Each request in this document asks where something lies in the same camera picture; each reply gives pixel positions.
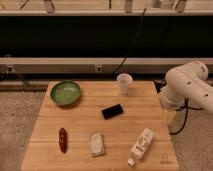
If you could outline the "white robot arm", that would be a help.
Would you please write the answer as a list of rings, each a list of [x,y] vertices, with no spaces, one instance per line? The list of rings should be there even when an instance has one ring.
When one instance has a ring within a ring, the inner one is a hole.
[[[206,83],[207,66],[193,61],[170,69],[165,80],[167,85],[159,93],[163,118],[170,125],[176,116],[175,109],[184,103],[185,98],[192,99],[209,113],[213,114],[213,87]]]

